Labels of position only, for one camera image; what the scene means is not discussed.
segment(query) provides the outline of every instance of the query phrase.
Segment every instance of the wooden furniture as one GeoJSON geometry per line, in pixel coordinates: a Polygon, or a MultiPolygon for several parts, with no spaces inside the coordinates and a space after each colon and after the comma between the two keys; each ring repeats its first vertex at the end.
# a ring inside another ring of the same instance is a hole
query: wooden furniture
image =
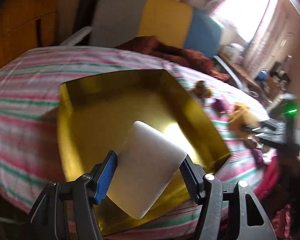
{"type": "Polygon", "coordinates": [[[0,68],[55,41],[58,0],[6,0],[0,9],[0,68]]]}
{"type": "Polygon", "coordinates": [[[253,78],[249,75],[249,73],[239,64],[232,62],[225,54],[218,54],[219,57],[223,59],[223,61],[240,77],[244,78],[247,84],[252,86],[255,89],[260,89],[259,85],[255,83],[253,78]]]}

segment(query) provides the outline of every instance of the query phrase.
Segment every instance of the chair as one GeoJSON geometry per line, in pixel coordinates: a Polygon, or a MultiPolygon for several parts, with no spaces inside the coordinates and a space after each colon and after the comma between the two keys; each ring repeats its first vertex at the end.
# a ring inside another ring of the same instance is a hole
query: chair
{"type": "Polygon", "coordinates": [[[61,43],[114,48],[138,36],[156,35],[166,45],[201,51],[228,73],[230,85],[243,90],[234,72],[217,56],[223,25],[205,12],[174,0],[98,0],[91,26],[86,26],[61,43]]]}

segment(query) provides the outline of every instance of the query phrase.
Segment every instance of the black metal bracket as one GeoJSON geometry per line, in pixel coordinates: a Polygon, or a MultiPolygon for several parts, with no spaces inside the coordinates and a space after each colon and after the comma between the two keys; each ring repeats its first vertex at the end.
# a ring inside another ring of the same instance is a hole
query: black metal bracket
{"type": "MultiPolygon", "coordinates": [[[[32,207],[19,239],[68,240],[66,200],[73,200],[78,239],[103,239],[93,205],[106,197],[116,167],[117,154],[110,151],[103,163],[95,165],[90,173],[75,181],[50,182],[32,207]]],[[[179,169],[191,198],[202,205],[193,239],[219,239],[223,201],[229,201],[227,230],[223,239],[276,239],[265,211],[247,182],[221,182],[212,174],[206,174],[189,156],[179,169]]]]}

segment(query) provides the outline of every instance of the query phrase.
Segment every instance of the yellow cushion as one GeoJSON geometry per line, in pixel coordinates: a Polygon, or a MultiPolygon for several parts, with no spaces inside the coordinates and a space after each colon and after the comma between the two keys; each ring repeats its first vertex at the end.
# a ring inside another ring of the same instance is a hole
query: yellow cushion
{"type": "Polygon", "coordinates": [[[162,43],[182,48],[192,12],[190,5],[174,0],[147,0],[137,36],[156,35],[162,43]]]}

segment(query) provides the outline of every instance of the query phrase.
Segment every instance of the blue cushion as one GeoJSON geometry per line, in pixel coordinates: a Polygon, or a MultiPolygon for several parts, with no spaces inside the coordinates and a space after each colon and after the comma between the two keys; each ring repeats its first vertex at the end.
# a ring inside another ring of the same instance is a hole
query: blue cushion
{"type": "Polygon", "coordinates": [[[212,58],[218,53],[223,28],[220,22],[210,18],[204,11],[194,8],[191,26],[183,48],[199,50],[212,58]]]}

